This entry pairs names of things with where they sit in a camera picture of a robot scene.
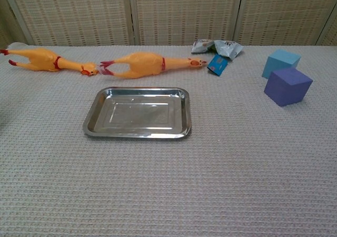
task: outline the metal tray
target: metal tray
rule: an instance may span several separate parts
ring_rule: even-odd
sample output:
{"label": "metal tray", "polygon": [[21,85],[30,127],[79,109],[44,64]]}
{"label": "metal tray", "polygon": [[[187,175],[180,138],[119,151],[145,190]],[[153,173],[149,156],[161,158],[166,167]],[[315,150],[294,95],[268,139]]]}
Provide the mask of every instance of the metal tray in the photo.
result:
{"label": "metal tray", "polygon": [[109,87],[98,92],[83,130],[96,137],[176,139],[191,128],[190,98],[181,88]]}

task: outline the woven tablecloth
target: woven tablecloth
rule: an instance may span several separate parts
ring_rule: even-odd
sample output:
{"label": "woven tablecloth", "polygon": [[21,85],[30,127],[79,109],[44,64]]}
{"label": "woven tablecloth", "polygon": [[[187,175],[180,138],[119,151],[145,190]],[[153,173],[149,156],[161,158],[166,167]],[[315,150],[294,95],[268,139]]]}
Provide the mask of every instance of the woven tablecloth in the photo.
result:
{"label": "woven tablecloth", "polygon": [[[190,46],[47,48],[95,63],[191,55]],[[300,54],[314,80],[286,107],[261,77],[279,48]],[[136,80],[32,72],[9,58],[25,60],[0,57],[1,236],[337,236],[337,47],[246,46],[220,77],[204,68]],[[189,136],[86,136],[84,119],[109,86],[187,90]]]}

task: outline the crumpled wrapper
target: crumpled wrapper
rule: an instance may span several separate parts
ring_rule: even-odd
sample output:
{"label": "crumpled wrapper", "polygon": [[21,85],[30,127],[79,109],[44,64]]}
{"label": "crumpled wrapper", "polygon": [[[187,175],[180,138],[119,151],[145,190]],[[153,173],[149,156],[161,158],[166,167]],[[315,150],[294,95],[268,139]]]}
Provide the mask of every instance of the crumpled wrapper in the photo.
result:
{"label": "crumpled wrapper", "polygon": [[243,49],[243,46],[235,41],[213,41],[210,39],[197,39],[193,43],[191,53],[205,53],[212,48],[215,48],[219,55],[234,60],[239,52],[241,52],[241,50]]}

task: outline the rubber chicken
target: rubber chicken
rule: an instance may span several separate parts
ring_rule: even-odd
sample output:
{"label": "rubber chicken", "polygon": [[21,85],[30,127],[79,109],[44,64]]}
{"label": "rubber chicken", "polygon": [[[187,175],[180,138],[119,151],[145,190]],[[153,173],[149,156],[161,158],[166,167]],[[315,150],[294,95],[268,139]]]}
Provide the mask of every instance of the rubber chicken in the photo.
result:
{"label": "rubber chicken", "polygon": [[0,50],[0,53],[4,55],[16,54],[27,57],[30,63],[13,62],[12,60],[9,60],[8,62],[13,66],[24,67],[28,70],[58,72],[62,69],[69,69],[77,70],[82,75],[88,76],[96,75],[98,73],[95,63],[77,63],[69,61],[44,48],[26,50]]}
{"label": "rubber chicken", "polygon": [[[114,73],[107,69],[108,66],[115,63],[127,63],[130,65],[130,70],[124,73]],[[101,62],[100,73],[124,78],[139,78],[147,75],[158,75],[161,72],[178,68],[200,68],[206,63],[206,61],[196,57],[164,58],[155,53],[137,52],[113,61]]]}

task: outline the foam block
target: foam block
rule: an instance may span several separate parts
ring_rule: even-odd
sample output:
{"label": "foam block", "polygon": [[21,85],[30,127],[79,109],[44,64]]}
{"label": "foam block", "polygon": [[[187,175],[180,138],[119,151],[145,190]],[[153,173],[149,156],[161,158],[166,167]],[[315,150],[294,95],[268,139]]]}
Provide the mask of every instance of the foam block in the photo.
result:
{"label": "foam block", "polygon": [[269,78],[270,73],[275,70],[282,70],[289,67],[297,67],[301,56],[285,50],[276,50],[272,53],[265,64],[262,77]]}
{"label": "foam block", "polygon": [[273,71],[268,79],[264,93],[278,106],[286,106],[303,100],[312,79],[291,67]]}

